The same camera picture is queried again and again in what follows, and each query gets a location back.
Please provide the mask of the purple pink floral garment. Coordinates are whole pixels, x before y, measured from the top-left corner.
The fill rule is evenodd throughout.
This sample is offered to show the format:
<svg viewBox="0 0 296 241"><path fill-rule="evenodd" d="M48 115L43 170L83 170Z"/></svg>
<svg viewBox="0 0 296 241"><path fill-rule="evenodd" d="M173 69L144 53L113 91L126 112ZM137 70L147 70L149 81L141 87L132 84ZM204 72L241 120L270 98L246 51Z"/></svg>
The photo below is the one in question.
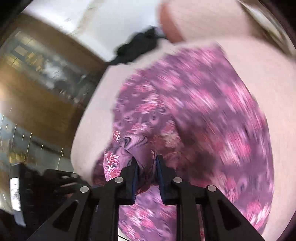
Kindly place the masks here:
<svg viewBox="0 0 296 241"><path fill-rule="evenodd" d="M113 109L111 139L93 183L139 165L138 196L122 206L119 228L130 240L175 240L176 208L163 204L155 157L192 185L215 185L258 232L274 190L266 117L219 46L182 49L131 75Z"/></svg>

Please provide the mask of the brown wooden glass cabinet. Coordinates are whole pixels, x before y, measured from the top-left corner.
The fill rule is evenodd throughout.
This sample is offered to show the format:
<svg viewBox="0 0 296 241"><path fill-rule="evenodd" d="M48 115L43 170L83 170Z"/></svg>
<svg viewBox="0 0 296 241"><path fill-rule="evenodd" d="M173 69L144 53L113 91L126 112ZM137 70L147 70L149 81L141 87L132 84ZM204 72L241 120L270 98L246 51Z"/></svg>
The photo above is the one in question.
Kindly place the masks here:
<svg viewBox="0 0 296 241"><path fill-rule="evenodd" d="M1 30L1 181L12 164L72 171L80 119L106 63L26 14Z"/></svg>

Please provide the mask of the pink quilted bed mattress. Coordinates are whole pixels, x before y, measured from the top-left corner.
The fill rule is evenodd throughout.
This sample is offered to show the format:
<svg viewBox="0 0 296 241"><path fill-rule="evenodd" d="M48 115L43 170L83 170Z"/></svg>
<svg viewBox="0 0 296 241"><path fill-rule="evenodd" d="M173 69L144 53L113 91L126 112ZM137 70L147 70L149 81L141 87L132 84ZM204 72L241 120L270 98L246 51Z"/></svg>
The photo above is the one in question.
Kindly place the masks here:
<svg viewBox="0 0 296 241"><path fill-rule="evenodd" d="M92 169L111 136L111 109L122 85L135 70L146 68L179 49L218 44L257 100L267 118L274 164L274 195L265 240L277 240L295 212L295 62L276 47L255 38L223 37L160 46L133 63L105 71L84 112L71 149L74 171L91 181Z"/></svg>

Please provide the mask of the black garment on bed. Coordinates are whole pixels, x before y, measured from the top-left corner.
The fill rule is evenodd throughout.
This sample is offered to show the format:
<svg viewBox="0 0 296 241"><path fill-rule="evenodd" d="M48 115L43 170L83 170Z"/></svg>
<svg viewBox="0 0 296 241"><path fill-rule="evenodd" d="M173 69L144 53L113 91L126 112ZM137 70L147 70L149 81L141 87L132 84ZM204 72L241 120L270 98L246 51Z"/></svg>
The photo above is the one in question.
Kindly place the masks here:
<svg viewBox="0 0 296 241"><path fill-rule="evenodd" d="M157 27L147 29L145 32L136 33L128 43L119 46L116 57L107 63L108 66L128 64L139 56L152 51L158 46L159 39L166 39L164 32Z"/></svg>

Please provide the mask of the pink pillow with brown edge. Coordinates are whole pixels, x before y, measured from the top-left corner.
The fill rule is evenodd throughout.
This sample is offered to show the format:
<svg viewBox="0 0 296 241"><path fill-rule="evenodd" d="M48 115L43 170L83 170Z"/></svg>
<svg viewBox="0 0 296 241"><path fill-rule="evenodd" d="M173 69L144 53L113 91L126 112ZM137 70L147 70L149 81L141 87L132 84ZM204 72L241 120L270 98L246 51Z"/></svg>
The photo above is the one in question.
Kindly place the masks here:
<svg viewBox="0 0 296 241"><path fill-rule="evenodd" d="M161 1L159 23L172 43L225 36L263 38L239 1Z"/></svg>

